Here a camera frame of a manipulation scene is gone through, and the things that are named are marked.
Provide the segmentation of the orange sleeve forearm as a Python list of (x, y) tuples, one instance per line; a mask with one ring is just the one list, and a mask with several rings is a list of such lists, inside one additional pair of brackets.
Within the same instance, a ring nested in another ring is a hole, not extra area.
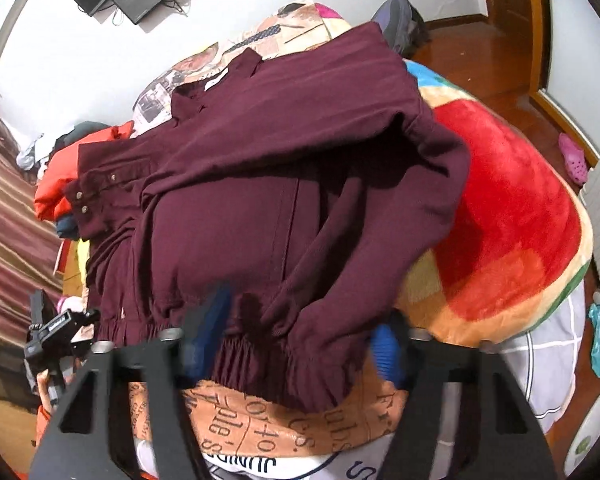
[(46, 431), (48, 423), (52, 418), (53, 412), (47, 411), (44, 405), (40, 405), (38, 407), (38, 411), (36, 412), (36, 424), (35, 424), (35, 440), (34, 446), (37, 448)]

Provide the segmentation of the person left hand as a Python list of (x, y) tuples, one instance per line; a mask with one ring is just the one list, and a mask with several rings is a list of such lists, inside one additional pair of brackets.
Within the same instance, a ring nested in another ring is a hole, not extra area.
[[(62, 374), (62, 379), (64, 380), (66, 387), (68, 387), (70, 382), (72, 382), (75, 374), (76, 369), (74, 367), (71, 367), (70, 370), (67, 370), (64, 374)], [(57, 388), (52, 385), (52, 379), (53, 377), (49, 370), (43, 370), (41, 373), (36, 375), (38, 395), (40, 396), (42, 407), (47, 413), (50, 414), (53, 414), (58, 404), (57, 400), (52, 399), (52, 393), (57, 390)]]

